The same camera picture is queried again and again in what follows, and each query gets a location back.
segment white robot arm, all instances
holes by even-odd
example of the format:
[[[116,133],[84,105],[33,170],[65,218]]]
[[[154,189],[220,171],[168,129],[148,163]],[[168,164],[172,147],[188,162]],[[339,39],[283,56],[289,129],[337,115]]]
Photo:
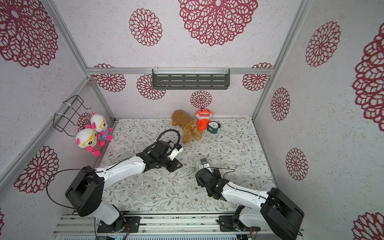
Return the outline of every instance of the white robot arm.
[[[241,204],[230,222],[225,224],[238,231],[245,231],[249,227],[270,228],[284,240],[296,239],[300,234],[298,229],[304,212],[283,192],[276,188],[272,188],[269,192],[256,191],[236,185],[221,178],[219,169],[211,170],[206,159],[202,159],[201,162],[202,169],[195,177],[197,184],[206,188],[208,196]]]
[[[173,147],[171,141],[164,142],[160,137],[169,131],[178,135],[178,141]],[[90,166],[82,168],[76,176],[65,196],[81,217],[96,217],[115,232],[124,226],[124,216],[115,207],[101,199],[103,190],[126,177],[140,174],[150,169],[165,167],[174,172],[183,165],[175,158],[183,151],[179,144],[180,134],[176,130],[164,131],[156,142],[148,146],[136,156],[123,160],[115,165],[92,169]]]

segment alarm clock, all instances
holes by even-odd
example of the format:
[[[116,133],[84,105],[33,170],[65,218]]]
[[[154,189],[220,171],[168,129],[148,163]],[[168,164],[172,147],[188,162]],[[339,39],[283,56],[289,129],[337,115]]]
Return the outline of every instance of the alarm clock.
[[[211,133],[217,133],[217,130],[221,127],[219,122],[209,122],[207,130]]]

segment pink plush toy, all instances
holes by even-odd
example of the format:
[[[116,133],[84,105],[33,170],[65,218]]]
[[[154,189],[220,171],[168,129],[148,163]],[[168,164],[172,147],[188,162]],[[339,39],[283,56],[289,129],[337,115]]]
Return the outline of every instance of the pink plush toy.
[[[112,136],[109,134],[113,131],[111,127],[108,127],[107,122],[105,121],[105,118],[101,114],[92,113],[93,116],[91,117],[91,127],[96,131],[100,133],[100,137],[104,140],[112,140]]]
[[[96,157],[100,156],[99,148],[105,144],[104,141],[97,141],[100,134],[97,134],[89,125],[76,134],[76,144],[80,148],[87,148]]]

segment plush toy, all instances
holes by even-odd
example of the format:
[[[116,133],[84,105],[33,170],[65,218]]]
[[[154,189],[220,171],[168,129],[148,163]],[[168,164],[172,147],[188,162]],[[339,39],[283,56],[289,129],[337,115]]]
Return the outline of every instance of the plush toy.
[[[93,116],[91,117],[91,127],[96,131],[100,133],[100,137],[104,140],[112,140],[112,136],[109,135],[113,131],[111,127],[108,127],[107,122],[105,121],[105,118],[101,114],[92,113]]]
[[[176,110],[172,114],[172,126],[180,126],[184,130],[184,144],[192,141],[192,132],[197,141],[201,140],[202,134],[197,129],[196,121],[183,110]]]
[[[197,111],[196,117],[198,119],[197,125],[199,126],[199,130],[204,131],[207,129],[207,126],[211,121],[210,119],[212,117],[212,112],[204,108]]]
[[[97,134],[95,130],[86,126],[86,129],[81,130],[76,134],[76,144],[80,148],[87,148],[88,152],[91,152],[95,156],[100,156],[99,148],[105,144],[104,141],[97,141],[100,134]]]

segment red mandala pattern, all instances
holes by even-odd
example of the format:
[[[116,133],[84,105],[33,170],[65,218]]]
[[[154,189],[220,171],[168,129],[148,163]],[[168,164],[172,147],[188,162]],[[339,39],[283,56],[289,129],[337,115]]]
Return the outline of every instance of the red mandala pattern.
[[[253,68],[272,68],[270,63],[259,63]],[[243,76],[243,86],[251,91],[263,89],[268,80],[267,74],[247,74]]]
[[[192,93],[190,102],[196,108],[205,108],[208,107],[212,102],[212,95],[204,90],[198,90]]]
[[[330,21],[319,27],[308,43],[305,58],[311,67],[317,67],[327,62],[336,51],[340,41],[340,26]]]
[[[87,124],[91,124],[91,117],[92,115],[90,113],[83,113],[79,116],[79,119],[77,120],[77,126],[79,127],[79,131],[85,129],[85,126]]]
[[[152,100],[162,98],[167,92],[166,90],[156,90],[153,88],[151,74],[140,76],[137,80],[136,87],[142,96]]]
[[[384,216],[376,212],[370,214],[366,212],[359,215],[353,221],[353,240],[382,240],[384,239]]]
[[[364,118],[373,120],[384,132],[384,23],[379,34],[365,46],[355,71],[355,103],[364,110]]]
[[[257,0],[179,0],[180,17],[192,38],[209,46],[232,41],[252,21]]]
[[[0,51],[23,67],[49,65],[58,35],[39,0],[0,0]]]
[[[302,151],[292,148],[285,158],[285,166],[289,175],[296,180],[303,180],[308,173],[308,161]]]
[[[98,64],[96,68],[114,68],[109,64]],[[97,84],[110,92],[120,92],[125,88],[123,74],[95,74],[93,75]]]
[[[147,9],[137,9],[129,19],[133,37],[144,46],[153,46],[160,41],[163,29],[156,15]]]
[[[44,190],[49,177],[55,174],[58,168],[59,159],[55,151],[49,146],[43,146],[13,185],[20,192],[37,193]]]
[[[0,209],[0,236],[1,236],[1,230],[3,229],[3,226],[4,226],[4,214],[1,213],[1,209]]]
[[[288,91],[285,88],[277,89],[271,100],[271,113],[274,120],[281,121],[287,116],[290,103]]]

